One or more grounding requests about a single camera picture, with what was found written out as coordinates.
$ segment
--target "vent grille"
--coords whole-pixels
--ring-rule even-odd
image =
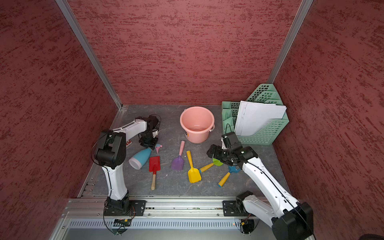
[[[114,219],[106,219],[109,228],[119,228],[120,224],[113,226]],[[133,219],[129,228],[136,229],[234,229],[240,227],[238,219]],[[105,228],[101,219],[72,219],[68,228]]]

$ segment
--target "green plastic rack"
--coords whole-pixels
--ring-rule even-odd
[[[255,103],[272,103],[283,105],[273,84],[260,84],[246,100]],[[240,102],[222,102],[223,134],[235,131],[235,124]],[[253,136],[237,136],[243,144],[271,145],[283,128],[289,123],[287,113],[282,119],[271,121]]]

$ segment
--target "pink bucket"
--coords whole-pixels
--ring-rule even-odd
[[[185,131],[185,137],[192,143],[202,143],[215,129],[214,115],[203,107],[190,107],[180,116],[180,124]]]

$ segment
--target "purple toy shovel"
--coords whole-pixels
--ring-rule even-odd
[[[183,169],[183,166],[184,166],[184,159],[181,158],[181,154],[183,153],[183,149],[184,149],[184,144],[185,142],[184,141],[181,141],[181,144],[180,144],[180,151],[179,151],[179,156],[175,159],[173,159],[172,161],[172,164],[171,164],[171,168],[173,170],[177,170],[177,171],[180,171]]]

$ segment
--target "metal frame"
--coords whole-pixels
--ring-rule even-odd
[[[107,196],[82,197],[70,199],[59,219],[50,240],[61,240],[74,219],[102,219],[104,202]],[[235,197],[178,197],[178,196],[143,196],[130,197],[130,200],[147,201],[143,217],[135,219],[242,219],[244,217],[225,217],[223,214],[223,200],[235,200]],[[266,203],[265,197],[259,198]],[[106,222],[126,216],[105,216]]]
[[[59,5],[60,10],[64,14],[64,17],[67,19],[69,25],[71,26],[74,34],[76,35],[77,39],[79,40],[80,44],[83,46],[84,51],[88,55],[91,63],[93,64],[94,68],[96,69],[96,72],[99,74],[101,80],[103,81],[105,87],[107,88],[109,94],[111,95],[113,101],[115,101],[117,107],[119,109],[122,109],[122,102],[117,95],[116,91],[114,90],[111,82],[109,81],[107,74],[105,73],[103,67],[101,66],[101,63],[96,57],[95,52],[93,51],[91,45],[89,44],[87,37],[85,36],[84,32],[82,31],[80,24],[78,23],[75,15],[73,14],[71,7],[69,6],[67,0],[56,0],[57,4]]]
[[[307,15],[312,2],[313,0],[303,0],[301,2],[299,9],[296,13],[296,16],[293,20],[293,23],[291,25],[291,28],[289,29],[288,34],[283,43],[283,46],[279,52],[279,55],[277,56],[275,65],[273,66],[271,74],[268,77],[267,83],[273,83],[275,81],[275,78],[285,60],[285,57],[288,54],[289,49],[292,46],[293,40],[296,38],[296,35],[299,32],[301,24],[303,23],[304,18]]]

